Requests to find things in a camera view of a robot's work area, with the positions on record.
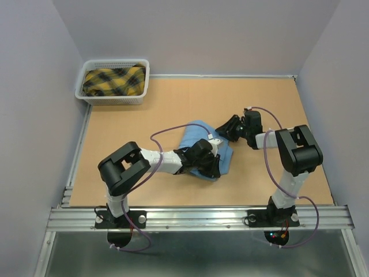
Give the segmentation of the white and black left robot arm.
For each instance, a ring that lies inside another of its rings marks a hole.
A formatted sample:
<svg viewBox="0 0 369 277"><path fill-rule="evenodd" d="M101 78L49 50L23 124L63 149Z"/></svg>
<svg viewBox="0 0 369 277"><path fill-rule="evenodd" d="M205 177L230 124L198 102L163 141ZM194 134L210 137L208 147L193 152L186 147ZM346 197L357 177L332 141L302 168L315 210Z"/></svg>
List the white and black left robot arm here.
<svg viewBox="0 0 369 277"><path fill-rule="evenodd" d="M133 141L126 143L98 164L107 188L107 210L97 217L109 228L130 227L127 195L146 173L181 175L196 170L204 177L218 179L221 176L219 146L222 143L220 139L208 136L190 147L167 152L143 149Z"/></svg>

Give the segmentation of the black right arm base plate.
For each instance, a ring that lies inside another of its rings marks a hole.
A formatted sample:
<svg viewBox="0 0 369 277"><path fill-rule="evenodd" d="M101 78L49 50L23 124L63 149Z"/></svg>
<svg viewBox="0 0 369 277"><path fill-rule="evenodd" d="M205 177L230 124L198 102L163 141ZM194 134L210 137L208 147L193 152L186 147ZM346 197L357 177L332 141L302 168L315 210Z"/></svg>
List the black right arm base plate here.
<svg viewBox="0 0 369 277"><path fill-rule="evenodd" d="M289 240L289 228L299 227L300 222L295 206L278 209L268 205L266 209L249 209L244 223L250 228L267 228L266 240L272 245L285 246Z"/></svg>

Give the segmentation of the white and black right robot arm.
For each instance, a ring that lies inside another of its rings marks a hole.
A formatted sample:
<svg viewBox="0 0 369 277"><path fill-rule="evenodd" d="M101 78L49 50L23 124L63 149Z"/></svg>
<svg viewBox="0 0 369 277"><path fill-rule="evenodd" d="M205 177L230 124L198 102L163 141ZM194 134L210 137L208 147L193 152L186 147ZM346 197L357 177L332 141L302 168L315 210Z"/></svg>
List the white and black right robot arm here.
<svg viewBox="0 0 369 277"><path fill-rule="evenodd" d="M252 149L278 149L283 174L277 189L265 209L247 211L245 224L251 228L298 227L300 225L295 201L309 174L323 162L322 151L307 125L290 129L279 128L264 132L257 108L244 109L243 116L233 115L216 129L223 138L236 142L247 141Z"/></svg>

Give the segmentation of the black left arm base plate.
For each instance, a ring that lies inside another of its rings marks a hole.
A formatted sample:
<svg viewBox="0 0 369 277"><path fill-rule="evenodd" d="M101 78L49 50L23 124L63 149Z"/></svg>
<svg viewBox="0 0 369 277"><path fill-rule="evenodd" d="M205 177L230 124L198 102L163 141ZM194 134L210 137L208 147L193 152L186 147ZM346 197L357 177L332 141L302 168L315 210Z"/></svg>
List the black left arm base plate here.
<svg viewBox="0 0 369 277"><path fill-rule="evenodd" d="M134 226L122 215L115 218L108 208L94 209L95 229L107 230L107 241L113 246L124 247L133 239ZM130 210L128 218L139 228L146 228L147 212L144 210Z"/></svg>

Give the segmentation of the light blue long sleeve shirt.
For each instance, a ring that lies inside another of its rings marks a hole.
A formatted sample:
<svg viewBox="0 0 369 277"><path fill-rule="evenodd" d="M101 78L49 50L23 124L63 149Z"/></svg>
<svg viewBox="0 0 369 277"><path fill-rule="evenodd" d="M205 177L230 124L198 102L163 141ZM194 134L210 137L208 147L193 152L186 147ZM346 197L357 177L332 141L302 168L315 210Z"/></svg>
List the light blue long sleeve shirt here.
<svg viewBox="0 0 369 277"><path fill-rule="evenodd" d="M207 123L201 120L195 120L190 123L195 123L202 125L207 128L208 131L211 132L214 139L222 139L222 144L218 148L218 154L220 155L220 162L219 162L219 172L221 175L226 175L229 172L229 167L231 163L231 158L233 155L233 149L229 146L229 141L220 137L216 131L215 128L211 127ZM182 137L182 140L179 144L179 148L183 147L191 147L195 142L197 142L200 139L208 139L208 133L207 131L199 126L187 126L184 131L184 135Z"/></svg>

